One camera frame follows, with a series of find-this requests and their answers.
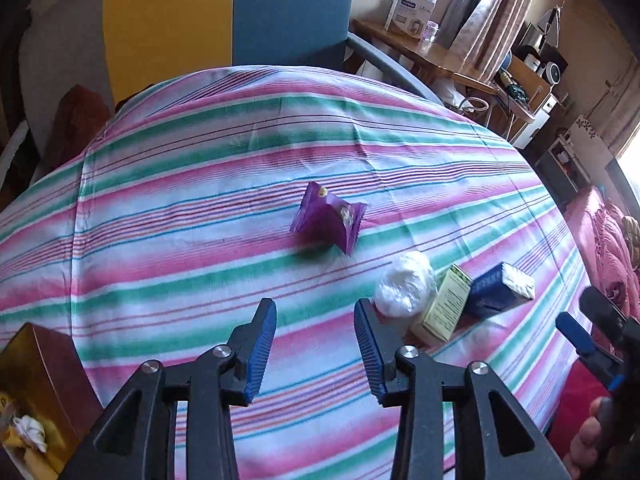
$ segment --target dark blue box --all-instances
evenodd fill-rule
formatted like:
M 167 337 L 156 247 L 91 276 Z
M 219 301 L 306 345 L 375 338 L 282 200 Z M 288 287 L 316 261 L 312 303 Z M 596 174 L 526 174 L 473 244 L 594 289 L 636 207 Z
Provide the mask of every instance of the dark blue box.
M 502 262 L 473 280 L 464 312 L 487 318 L 533 300 L 535 296 L 533 277 Z

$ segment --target white plastic bag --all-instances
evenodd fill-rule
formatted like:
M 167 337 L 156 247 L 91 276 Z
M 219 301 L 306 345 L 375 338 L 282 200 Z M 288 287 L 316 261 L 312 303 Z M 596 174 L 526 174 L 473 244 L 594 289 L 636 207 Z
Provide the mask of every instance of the white plastic bag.
M 436 293 L 433 267 L 420 251 L 401 254 L 385 269 L 374 302 L 387 317 L 413 317 Z

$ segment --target beige curtain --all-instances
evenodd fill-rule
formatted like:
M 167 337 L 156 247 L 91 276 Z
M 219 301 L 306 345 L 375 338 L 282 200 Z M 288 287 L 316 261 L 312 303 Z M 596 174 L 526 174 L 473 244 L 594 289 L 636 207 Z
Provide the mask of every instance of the beige curtain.
M 618 156 L 640 125 L 640 64 L 634 61 L 618 85 L 620 99 L 593 126 L 613 156 Z
M 491 80 L 516 39 L 533 0 L 480 0 L 450 50 Z

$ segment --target small carton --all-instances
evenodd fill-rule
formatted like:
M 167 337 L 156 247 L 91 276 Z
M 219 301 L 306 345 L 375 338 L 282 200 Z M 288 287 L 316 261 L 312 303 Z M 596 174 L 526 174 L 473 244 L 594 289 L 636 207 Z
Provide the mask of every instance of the small carton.
M 465 313 L 487 318 L 519 306 L 536 297 L 532 276 L 502 262 L 471 284 Z
M 433 302 L 411 326 L 411 332 L 431 345 L 449 341 L 465 307 L 471 281 L 457 265 L 449 267 Z
M 385 30 L 421 38 L 437 0 L 394 0 Z

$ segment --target human hand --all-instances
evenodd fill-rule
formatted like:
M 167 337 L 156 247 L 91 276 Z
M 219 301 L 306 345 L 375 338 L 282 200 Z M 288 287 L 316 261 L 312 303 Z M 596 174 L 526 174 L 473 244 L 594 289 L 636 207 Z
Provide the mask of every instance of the human hand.
M 571 475 L 572 480 L 578 480 L 598 461 L 596 443 L 602 434 L 602 427 L 596 418 L 603 397 L 594 400 L 589 406 L 590 417 L 584 421 L 578 434 L 574 437 L 569 453 L 562 462 Z

